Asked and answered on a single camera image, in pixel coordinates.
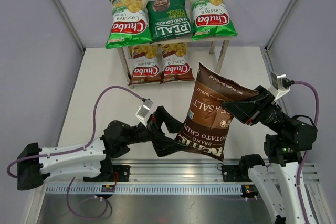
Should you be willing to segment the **brown Kettle sea salt bag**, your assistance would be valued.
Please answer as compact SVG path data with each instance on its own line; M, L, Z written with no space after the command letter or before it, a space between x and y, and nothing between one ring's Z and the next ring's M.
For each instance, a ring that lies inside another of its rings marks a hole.
M199 64L194 90L183 126L175 140L190 153L224 160L224 146L233 116L221 104L259 95Z

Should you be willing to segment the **brown Chuba barbeque bag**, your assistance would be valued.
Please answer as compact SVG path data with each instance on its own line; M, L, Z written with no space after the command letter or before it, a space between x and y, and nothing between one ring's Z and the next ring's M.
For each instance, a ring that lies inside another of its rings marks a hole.
M158 61L158 45L137 45L131 47L132 72L129 85L161 81Z
M173 81L194 81L187 58L187 43L160 44L162 57L161 84Z

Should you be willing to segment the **green Chuba cassava chips bag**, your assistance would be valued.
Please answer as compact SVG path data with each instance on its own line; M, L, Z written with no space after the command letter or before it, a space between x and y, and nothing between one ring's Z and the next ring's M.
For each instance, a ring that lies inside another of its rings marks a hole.
M148 0L110 0L112 25L106 48L152 43L147 10Z

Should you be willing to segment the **green REAL chips bag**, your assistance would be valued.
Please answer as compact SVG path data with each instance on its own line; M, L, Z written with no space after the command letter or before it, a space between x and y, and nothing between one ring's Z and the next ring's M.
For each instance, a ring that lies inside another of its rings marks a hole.
M177 39L194 32L185 9L186 0L149 1L149 28L154 42Z

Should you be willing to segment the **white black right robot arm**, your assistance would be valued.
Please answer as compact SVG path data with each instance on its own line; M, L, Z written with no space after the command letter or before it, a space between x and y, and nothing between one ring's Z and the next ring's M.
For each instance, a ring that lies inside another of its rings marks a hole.
M272 223L316 223L309 204L303 179L307 151L317 139L315 120L305 123L301 115L288 116L276 103L290 91L296 81L281 88L258 86L259 95L246 101L223 102L234 118L252 126L258 123L275 132L265 136L264 151L276 173L278 186L272 182L267 166L260 155L242 156L239 176L251 180L265 203Z

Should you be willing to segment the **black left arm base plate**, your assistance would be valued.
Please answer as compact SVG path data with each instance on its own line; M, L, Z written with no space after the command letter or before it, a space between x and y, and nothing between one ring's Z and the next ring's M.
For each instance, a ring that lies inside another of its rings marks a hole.
M101 173L93 178L84 177L84 182L128 182L130 176L129 165L112 165L109 168L102 168Z

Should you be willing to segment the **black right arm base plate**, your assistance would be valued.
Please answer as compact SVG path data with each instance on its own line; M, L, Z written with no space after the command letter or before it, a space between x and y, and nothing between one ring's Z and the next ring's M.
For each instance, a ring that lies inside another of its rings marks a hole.
M251 180L240 171L238 165L219 164L218 169L222 173L223 182L251 182Z

